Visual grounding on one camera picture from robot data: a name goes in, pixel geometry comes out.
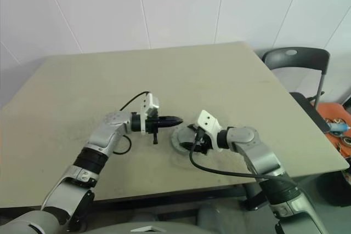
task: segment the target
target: beige table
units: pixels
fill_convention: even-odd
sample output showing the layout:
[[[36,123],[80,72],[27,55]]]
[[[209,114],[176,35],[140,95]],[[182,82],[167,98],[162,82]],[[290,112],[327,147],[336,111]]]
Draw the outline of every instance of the beige table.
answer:
[[[72,164],[94,127],[143,90],[160,115],[192,123],[202,109],[224,127],[255,127],[292,176],[345,169],[347,163],[274,75],[244,43],[137,50],[49,59],[2,111],[0,207],[39,205]],[[140,101],[129,107],[139,111]],[[129,154],[112,156],[96,199],[240,184],[247,178],[200,171],[170,146],[172,129],[132,134]],[[196,156],[222,170],[247,171],[229,151]]]

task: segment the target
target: orange object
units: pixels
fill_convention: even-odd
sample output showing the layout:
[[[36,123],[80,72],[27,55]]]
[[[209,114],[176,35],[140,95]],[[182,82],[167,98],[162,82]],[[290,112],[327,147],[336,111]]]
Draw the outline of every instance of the orange object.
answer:
[[[336,118],[341,118],[351,127],[351,115],[340,104],[334,102],[321,102],[318,105],[317,111],[324,119],[328,118],[334,120]],[[339,151],[343,157],[346,158],[351,156],[351,147],[345,146],[340,138],[334,137],[331,134],[326,134],[326,136],[336,149],[338,149],[337,143],[340,144],[341,149]],[[344,136],[351,137],[351,129],[344,132]]]

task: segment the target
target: black cable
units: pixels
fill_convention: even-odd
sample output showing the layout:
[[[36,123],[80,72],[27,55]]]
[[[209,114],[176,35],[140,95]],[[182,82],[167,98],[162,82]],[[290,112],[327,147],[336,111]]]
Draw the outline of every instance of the black cable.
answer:
[[[131,98],[130,100],[129,100],[129,102],[127,102],[122,108],[120,108],[120,111],[123,111],[124,110],[124,108],[126,108],[132,101],[134,101],[137,97],[139,97],[139,96],[142,96],[143,94],[149,94],[150,92],[147,92],[147,91],[144,91],[144,92],[142,92],[142,93],[139,93],[139,94],[137,94],[136,96],[134,96],[133,98]]]
[[[128,136],[126,136],[126,135],[124,135],[123,137],[127,138],[127,140],[129,141],[129,147],[124,152],[115,152],[115,151],[113,151],[113,153],[115,155],[124,155],[125,153],[128,153],[131,150],[131,148],[132,148],[132,141],[131,141],[131,139]]]
[[[227,171],[220,171],[220,170],[215,170],[212,168],[207,168],[207,167],[203,167],[199,164],[197,164],[194,159],[193,159],[193,153],[194,153],[194,149],[196,147],[196,144],[199,142],[199,140],[202,138],[202,136],[198,136],[199,134],[199,130],[198,133],[196,134],[196,138],[195,141],[193,143],[193,146],[191,147],[190,153],[189,153],[189,158],[190,158],[190,162],[193,164],[194,167],[199,168],[203,171],[206,172],[210,172],[213,174],[219,174],[219,175],[230,175],[230,176],[238,176],[241,178],[260,178],[260,179],[272,179],[272,180],[278,180],[278,181],[282,181],[282,182],[286,182],[289,183],[293,186],[297,186],[297,183],[294,182],[293,180],[287,179],[287,178],[283,178],[281,176],[275,176],[275,175],[254,175],[254,174],[247,174],[247,173],[236,173],[236,172],[227,172]]]
[[[126,104],[124,104],[124,106],[122,107],[122,108],[120,108],[120,111],[123,111],[132,101],[134,101],[137,97],[139,97],[139,96],[142,96],[143,94],[149,94],[150,92],[148,92],[148,91],[144,91],[144,92],[142,92],[142,93],[139,93],[139,94],[137,94],[136,96],[134,96],[133,98],[131,98]],[[126,138],[128,141],[129,141],[129,147],[128,147],[128,149],[126,149],[124,152],[115,152],[115,151],[113,151],[113,153],[115,154],[115,155],[124,155],[125,153],[128,153],[130,150],[131,150],[131,148],[132,148],[132,141],[131,141],[131,139],[128,137],[128,136],[126,136],[126,135],[124,135],[123,136],[124,138]]]

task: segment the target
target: chair backrest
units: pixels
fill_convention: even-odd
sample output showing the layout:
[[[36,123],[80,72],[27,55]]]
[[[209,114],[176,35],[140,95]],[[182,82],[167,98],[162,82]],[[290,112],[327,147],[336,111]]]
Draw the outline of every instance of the chair backrest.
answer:
[[[314,70],[320,70],[321,78],[318,85],[318,91],[314,107],[317,109],[324,77],[327,73],[330,54],[324,49],[306,48],[306,47],[287,47],[273,49],[266,52],[262,60],[270,70],[284,67],[300,67]]]

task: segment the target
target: black chair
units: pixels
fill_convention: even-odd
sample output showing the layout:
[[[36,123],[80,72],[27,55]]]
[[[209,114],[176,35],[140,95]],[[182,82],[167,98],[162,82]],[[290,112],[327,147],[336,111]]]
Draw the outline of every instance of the black chair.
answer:
[[[321,71],[321,77],[318,85],[316,96],[310,98],[315,99],[314,108],[300,93],[290,93],[298,102],[301,108],[308,114],[308,116],[315,122],[315,124],[322,130],[323,133],[328,133],[330,127],[324,119],[317,112],[317,107],[322,94],[322,86],[324,77],[327,73],[330,54],[324,49],[305,48],[305,47],[287,47],[280,49],[273,49],[266,52],[262,60],[270,70],[284,68],[284,67],[301,67]]]

